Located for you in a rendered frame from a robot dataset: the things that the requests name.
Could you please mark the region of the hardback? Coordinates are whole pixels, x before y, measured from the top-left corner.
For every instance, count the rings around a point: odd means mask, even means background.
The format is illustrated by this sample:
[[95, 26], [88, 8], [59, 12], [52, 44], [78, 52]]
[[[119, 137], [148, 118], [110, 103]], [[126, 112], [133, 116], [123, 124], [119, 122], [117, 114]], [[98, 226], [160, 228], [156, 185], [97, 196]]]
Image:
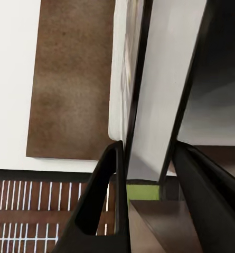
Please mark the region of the hardback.
[[120, 82], [126, 182], [163, 186], [217, 0], [127, 0]]

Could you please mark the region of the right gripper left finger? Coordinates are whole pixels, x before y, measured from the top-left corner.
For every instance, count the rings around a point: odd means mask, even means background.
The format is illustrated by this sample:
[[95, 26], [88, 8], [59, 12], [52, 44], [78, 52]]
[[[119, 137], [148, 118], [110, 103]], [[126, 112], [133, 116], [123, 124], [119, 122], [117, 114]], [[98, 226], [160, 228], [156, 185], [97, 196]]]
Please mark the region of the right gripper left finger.
[[[116, 233], [96, 235], [116, 173]], [[123, 141], [107, 146], [51, 253], [131, 253]]]

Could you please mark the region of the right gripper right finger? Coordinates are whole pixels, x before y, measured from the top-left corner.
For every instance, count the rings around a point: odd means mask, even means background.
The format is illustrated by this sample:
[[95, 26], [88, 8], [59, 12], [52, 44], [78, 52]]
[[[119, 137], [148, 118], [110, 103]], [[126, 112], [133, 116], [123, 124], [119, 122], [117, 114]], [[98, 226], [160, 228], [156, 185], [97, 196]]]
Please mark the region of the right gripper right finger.
[[235, 177], [181, 141], [172, 162], [203, 253], [235, 253]]

